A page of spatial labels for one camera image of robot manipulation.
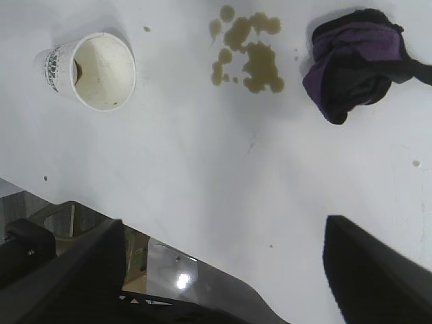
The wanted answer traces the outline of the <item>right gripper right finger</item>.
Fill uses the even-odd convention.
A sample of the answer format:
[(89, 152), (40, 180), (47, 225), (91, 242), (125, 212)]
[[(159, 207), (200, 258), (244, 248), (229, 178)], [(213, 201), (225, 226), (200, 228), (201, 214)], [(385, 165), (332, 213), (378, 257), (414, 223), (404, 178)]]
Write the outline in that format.
[(431, 272), (344, 216), (327, 217), (323, 266), (346, 323), (431, 322)]

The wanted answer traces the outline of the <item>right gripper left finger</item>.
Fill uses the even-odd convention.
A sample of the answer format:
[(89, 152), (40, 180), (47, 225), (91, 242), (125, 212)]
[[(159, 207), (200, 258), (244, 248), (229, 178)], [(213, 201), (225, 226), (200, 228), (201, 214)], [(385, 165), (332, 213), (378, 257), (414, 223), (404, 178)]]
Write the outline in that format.
[(123, 223), (107, 219), (61, 256), (1, 289), (2, 323), (127, 323)]

